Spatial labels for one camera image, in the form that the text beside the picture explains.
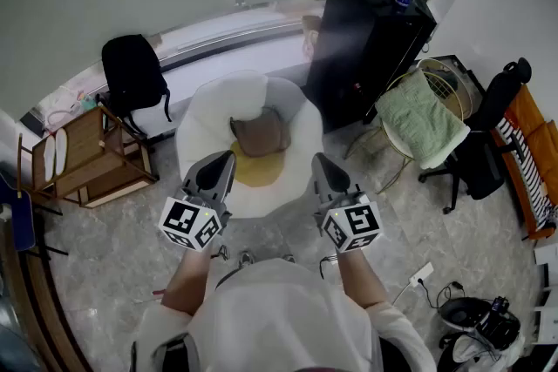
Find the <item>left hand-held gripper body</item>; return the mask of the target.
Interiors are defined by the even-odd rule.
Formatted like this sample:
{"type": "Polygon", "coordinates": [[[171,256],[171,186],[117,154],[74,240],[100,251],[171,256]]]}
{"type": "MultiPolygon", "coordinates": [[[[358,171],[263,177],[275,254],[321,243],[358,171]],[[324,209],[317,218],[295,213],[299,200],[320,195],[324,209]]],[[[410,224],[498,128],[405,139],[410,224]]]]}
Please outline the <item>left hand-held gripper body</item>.
{"type": "Polygon", "coordinates": [[[204,190],[186,180],[173,197],[167,197],[158,228],[172,243],[195,252],[204,251],[224,231],[231,213],[225,199],[229,187],[204,190]]]}

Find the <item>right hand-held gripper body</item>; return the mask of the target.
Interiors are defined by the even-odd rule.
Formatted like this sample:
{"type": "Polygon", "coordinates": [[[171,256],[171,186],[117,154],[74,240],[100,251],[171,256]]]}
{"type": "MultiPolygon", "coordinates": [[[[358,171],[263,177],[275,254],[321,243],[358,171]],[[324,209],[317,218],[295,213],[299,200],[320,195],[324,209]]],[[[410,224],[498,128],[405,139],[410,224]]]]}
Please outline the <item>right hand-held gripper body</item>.
{"type": "Polygon", "coordinates": [[[369,246],[383,233],[378,204],[363,191],[342,194],[322,204],[314,218],[321,235],[326,235],[338,252],[369,246]]]}

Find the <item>brown leather bag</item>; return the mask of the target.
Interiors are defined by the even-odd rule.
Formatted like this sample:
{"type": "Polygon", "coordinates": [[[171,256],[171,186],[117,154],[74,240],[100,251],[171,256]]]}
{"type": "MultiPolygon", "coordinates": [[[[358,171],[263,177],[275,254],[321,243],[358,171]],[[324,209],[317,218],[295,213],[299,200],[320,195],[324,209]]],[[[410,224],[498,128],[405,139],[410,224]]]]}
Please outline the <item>brown leather bag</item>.
{"type": "Polygon", "coordinates": [[[289,127],[274,108],[264,107],[251,120],[230,118],[229,126],[242,151],[252,158],[285,151],[291,143],[289,127]]]}

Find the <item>white egg-shaped beanbag chair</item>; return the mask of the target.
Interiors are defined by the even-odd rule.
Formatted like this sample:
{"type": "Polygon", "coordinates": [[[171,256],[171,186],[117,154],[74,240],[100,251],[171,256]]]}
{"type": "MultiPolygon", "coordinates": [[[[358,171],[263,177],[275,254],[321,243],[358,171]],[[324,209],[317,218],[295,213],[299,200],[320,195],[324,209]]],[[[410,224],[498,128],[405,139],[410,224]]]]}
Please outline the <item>white egg-shaped beanbag chair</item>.
{"type": "Polygon", "coordinates": [[[289,128],[290,146],[278,177],[265,186],[248,186],[238,179],[225,203],[235,218],[261,218],[299,199],[311,179],[311,160],[323,150],[319,110],[300,87],[285,78],[238,71],[210,81],[195,92],[175,133],[180,176],[214,152],[235,141],[229,120],[257,118],[265,107],[279,112],[289,128]]]}

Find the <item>person's left forearm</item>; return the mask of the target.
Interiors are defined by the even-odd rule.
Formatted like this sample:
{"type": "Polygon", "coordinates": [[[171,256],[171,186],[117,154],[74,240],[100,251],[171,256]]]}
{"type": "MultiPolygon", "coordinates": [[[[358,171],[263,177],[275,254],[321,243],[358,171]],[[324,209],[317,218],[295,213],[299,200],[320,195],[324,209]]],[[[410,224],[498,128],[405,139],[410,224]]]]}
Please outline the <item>person's left forearm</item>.
{"type": "Polygon", "coordinates": [[[203,251],[187,249],[169,281],[161,304],[193,316],[204,301],[213,244],[203,251]]]}

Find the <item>person's right forearm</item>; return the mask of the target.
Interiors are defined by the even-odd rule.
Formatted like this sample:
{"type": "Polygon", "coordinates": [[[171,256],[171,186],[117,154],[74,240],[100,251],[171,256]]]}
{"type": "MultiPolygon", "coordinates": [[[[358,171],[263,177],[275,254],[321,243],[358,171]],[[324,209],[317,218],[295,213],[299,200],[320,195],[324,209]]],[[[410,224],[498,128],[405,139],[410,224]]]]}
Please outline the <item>person's right forearm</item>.
{"type": "Polygon", "coordinates": [[[337,264],[345,294],[359,307],[389,303],[383,283],[360,249],[338,253],[337,264]]]}

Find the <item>black backpack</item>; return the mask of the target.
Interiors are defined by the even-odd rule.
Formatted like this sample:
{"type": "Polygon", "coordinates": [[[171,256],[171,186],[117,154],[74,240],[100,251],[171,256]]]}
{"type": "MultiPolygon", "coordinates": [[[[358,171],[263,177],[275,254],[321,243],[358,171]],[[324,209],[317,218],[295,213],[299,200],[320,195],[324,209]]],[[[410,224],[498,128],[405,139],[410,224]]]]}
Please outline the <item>black backpack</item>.
{"type": "Polygon", "coordinates": [[[170,91],[153,47],[140,34],[116,37],[104,44],[101,60],[108,92],[97,94],[96,100],[145,137],[132,112],[163,103],[169,114],[170,91]]]}

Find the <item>white power strip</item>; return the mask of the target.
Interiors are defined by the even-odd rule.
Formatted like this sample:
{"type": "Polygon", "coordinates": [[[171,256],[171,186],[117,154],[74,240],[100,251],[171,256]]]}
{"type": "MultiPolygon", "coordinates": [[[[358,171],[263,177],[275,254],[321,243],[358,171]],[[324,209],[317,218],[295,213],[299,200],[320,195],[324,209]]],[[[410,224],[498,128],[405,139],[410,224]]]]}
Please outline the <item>white power strip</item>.
{"type": "Polygon", "coordinates": [[[417,273],[409,278],[409,284],[412,287],[417,287],[422,283],[428,276],[433,273],[433,265],[431,262],[426,263],[422,268],[419,269],[417,273]]]}

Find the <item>green knitted blanket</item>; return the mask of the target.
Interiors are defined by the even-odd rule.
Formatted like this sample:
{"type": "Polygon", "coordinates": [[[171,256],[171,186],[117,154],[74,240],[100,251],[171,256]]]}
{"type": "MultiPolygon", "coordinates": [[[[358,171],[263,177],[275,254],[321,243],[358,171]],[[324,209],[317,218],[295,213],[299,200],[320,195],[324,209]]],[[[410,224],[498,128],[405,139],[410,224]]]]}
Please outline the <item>green knitted blanket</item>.
{"type": "Polygon", "coordinates": [[[441,165],[471,131],[441,103],[419,68],[382,95],[376,109],[423,169],[441,165]]]}

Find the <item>person's white shirt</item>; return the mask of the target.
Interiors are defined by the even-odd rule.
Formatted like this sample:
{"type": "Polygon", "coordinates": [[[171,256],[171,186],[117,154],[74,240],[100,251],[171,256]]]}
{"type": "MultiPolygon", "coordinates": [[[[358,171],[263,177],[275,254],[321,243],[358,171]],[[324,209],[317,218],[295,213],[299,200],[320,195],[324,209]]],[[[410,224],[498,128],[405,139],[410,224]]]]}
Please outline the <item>person's white shirt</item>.
{"type": "Polygon", "coordinates": [[[161,304],[143,316],[130,372],[436,372],[389,302],[362,308],[286,260],[227,278],[193,315],[161,304]]]}

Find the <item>wooden side table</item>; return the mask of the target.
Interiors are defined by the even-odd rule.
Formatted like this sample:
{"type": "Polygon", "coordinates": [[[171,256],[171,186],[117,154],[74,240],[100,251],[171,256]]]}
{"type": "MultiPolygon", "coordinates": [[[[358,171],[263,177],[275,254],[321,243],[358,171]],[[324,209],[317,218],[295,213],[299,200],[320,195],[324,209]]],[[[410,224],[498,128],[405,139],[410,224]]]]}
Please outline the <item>wooden side table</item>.
{"type": "Polygon", "coordinates": [[[48,139],[31,149],[17,148],[17,163],[31,157],[31,181],[22,181],[17,169],[17,195],[29,193],[33,199],[64,200],[93,209],[155,184],[159,176],[150,161],[150,148],[133,135],[119,118],[99,105],[60,127],[53,135],[66,142],[66,154],[55,155],[63,164],[48,177],[48,139]]]}

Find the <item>black cabinet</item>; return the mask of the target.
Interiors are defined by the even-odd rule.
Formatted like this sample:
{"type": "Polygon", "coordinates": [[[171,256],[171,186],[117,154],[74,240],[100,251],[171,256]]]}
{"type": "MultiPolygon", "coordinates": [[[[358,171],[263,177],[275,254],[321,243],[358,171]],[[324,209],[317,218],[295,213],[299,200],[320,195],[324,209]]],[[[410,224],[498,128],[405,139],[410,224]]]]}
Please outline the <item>black cabinet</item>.
{"type": "Polygon", "coordinates": [[[322,115],[324,132],[369,124],[376,101],[413,65],[435,26],[426,0],[412,0],[407,8],[326,0],[303,87],[322,115]]]}

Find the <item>white window ledge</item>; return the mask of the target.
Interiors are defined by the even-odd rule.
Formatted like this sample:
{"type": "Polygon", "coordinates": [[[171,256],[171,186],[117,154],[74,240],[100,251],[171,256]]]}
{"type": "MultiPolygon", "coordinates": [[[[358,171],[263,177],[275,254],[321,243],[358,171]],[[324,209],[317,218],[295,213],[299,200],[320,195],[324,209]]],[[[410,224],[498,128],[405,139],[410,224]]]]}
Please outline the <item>white window ledge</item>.
{"type": "MultiPolygon", "coordinates": [[[[310,61],[303,55],[304,15],[320,16],[323,2],[273,3],[209,19],[151,37],[170,91],[169,111],[176,112],[206,82],[229,73],[275,74],[303,84],[310,61]]],[[[61,86],[95,97],[108,89],[100,62],[61,86]]],[[[51,94],[21,118],[32,132],[44,132],[44,108],[51,94]]]]}

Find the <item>white slipper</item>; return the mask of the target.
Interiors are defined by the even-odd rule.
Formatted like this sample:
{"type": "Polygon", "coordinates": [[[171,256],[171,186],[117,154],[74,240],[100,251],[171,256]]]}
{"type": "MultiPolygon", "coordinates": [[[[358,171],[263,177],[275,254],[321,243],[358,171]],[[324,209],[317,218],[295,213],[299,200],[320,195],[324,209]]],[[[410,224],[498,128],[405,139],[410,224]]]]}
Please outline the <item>white slipper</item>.
{"type": "Polygon", "coordinates": [[[64,127],[55,134],[55,175],[62,174],[65,170],[68,153],[68,135],[64,127]]]}
{"type": "Polygon", "coordinates": [[[55,172],[56,140],[49,135],[44,144],[44,180],[50,181],[55,172]]]}

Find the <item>pale pink bag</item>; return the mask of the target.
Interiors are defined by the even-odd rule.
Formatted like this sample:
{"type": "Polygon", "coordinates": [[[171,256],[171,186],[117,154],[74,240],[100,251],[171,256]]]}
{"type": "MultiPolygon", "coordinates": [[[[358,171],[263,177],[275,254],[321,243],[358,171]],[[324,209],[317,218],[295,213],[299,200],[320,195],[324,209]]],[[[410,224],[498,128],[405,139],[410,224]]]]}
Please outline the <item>pale pink bag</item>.
{"type": "Polygon", "coordinates": [[[313,59],[319,32],[317,30],[306,30],[303,35],[303,55],[307,60],[311,61],[313,59]]]}

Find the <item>black office chair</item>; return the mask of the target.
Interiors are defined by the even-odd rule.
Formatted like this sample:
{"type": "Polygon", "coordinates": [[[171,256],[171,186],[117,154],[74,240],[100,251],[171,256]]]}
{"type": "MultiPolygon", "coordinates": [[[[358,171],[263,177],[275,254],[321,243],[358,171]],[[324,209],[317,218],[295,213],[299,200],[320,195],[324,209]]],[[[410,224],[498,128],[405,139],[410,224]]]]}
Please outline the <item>black office chair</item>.
{"type": "Polygon", "coordinates": [[[532,77],[530,63],[523,57],[505,65],[496,75],[480,102],[479,109],[466,120],[471,129],[465,140],[446,158],[442,169],[423,172],[418,176],[420,183],[430,177],[450,174],[452,182],[452,203],[443,208],[444,214],[451,213],[457,203],[459,184],[466,184],[466,193],[473,200],[483,200],[500,188],[507,171],[502,155],[517,152],[524,159],[519,140],[503,146],[495,143],[492,130],[504,118],[521,87],[532,77]]]}

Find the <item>pink plastic bag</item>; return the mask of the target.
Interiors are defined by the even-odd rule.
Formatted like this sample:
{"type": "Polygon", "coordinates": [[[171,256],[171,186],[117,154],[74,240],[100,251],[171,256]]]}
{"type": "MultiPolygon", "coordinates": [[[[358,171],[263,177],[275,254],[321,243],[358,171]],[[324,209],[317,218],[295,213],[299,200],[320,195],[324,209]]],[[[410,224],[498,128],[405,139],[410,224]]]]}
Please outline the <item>pink plastic bag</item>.
{"type": "Polygon", "coordinates": [[[51,94],[50,104],[44,108],[44,129],[55,132],[96,106],[94,97],[83,90],[75,91],[61,86],[51,94]]]}

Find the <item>blue chair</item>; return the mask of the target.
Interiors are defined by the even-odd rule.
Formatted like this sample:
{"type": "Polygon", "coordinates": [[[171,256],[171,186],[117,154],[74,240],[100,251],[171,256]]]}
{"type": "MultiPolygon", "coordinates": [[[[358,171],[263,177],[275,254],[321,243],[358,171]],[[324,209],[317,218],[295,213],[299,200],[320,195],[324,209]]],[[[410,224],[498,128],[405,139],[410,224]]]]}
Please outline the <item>blue chair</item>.
{"type": "Polygon", "coordinates": [[[40,254],[31,252],[33,247],[39,246],[47,251],[68,256],[69,254],[66,251],[49,247],[43,242],[37,241],[31,196],[27,192],[19,192],[11,181],[12,178],[0,170],[0,206],[7,206],[10,209],[11,228],[16,251],[41,257],[40,254]]]}

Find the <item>black and white headset gear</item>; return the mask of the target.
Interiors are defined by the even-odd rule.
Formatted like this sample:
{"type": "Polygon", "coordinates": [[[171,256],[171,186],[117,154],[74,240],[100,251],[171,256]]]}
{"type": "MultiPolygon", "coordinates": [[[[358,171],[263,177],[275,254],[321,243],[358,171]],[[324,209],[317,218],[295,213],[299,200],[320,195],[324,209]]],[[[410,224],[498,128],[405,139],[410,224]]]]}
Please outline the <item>black and white headset gear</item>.
{"type": "Polygon", "coordinates": [[[505,372],[520,358],[525,337],[506,298],[455,298],[438,313],[453,331],[439,341],[437,372],[505,372]]]}

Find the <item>brown wooden counter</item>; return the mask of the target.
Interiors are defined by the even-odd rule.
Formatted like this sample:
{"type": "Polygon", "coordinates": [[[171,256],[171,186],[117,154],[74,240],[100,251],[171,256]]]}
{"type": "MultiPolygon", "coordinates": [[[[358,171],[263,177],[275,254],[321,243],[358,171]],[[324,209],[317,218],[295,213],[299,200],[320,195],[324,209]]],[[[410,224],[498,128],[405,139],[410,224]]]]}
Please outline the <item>brown wooden counter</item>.
{"type": "Polygon", "coordinates": [[[62,309],[43,248],[17,252],[11,227],[0,229],[0,267],[15,311],[43,372],[93,372],[62,309]]]}

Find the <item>black and white striped cloth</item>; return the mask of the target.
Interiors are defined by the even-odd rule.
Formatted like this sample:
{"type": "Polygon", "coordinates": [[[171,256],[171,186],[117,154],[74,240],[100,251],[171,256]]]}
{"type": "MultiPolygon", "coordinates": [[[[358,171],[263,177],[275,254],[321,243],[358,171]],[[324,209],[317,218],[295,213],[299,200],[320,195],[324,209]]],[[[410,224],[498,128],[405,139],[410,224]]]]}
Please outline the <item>black and white striped cloth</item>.
{"type": "Polygon", "coordinates": [[[513,126],[506,118],[497,124],[495,131],[498,144],[509,145],[516,141],[524,155],[524,159],[520,159],[517,152],[512,151],[504,153],[502,158],[521,205],[528,238],[535,240],[551,236],[555,231],[551,217],[558,207],[548,197],[546,185],[527,146],[527,138],[519,126],[513,126]]]}

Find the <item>orange couch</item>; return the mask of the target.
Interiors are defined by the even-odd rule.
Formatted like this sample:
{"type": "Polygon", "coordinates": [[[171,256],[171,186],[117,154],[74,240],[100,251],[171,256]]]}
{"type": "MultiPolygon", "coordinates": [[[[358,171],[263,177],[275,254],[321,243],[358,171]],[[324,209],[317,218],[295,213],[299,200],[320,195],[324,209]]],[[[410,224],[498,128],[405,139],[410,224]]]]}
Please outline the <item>orange couch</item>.
{"type": "MultiPolygon", "coordinates": [[[[527,146],[546,185],[548,197],[558,207],[558,127],[555,122],[543,118],[525,85],[521,87],[519,93],[507,108],[504,118],[510,121],[513,126],[519,126],[523,135],[527,138],[527,146]]],[[[498,137],[495,129],[492,134],[494,139],[498,137]]],[[[558,228],[558,210],[553,213],[551,223],[555,225],[556,231],[558,228]]]]}

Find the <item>white storage boxes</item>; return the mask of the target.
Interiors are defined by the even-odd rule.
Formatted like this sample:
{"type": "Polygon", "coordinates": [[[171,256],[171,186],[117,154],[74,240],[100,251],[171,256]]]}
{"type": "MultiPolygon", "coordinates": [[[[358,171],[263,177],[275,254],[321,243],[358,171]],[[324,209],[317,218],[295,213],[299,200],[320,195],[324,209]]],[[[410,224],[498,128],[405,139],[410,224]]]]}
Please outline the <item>white storage boxes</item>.
{"type": "Polygon", "coordinates": [[[534,308],[539,319],[537,344],[558,345],[558,241],[544,240],[534,250],[536,264],[543,267],[541,303],[534,308]]]}

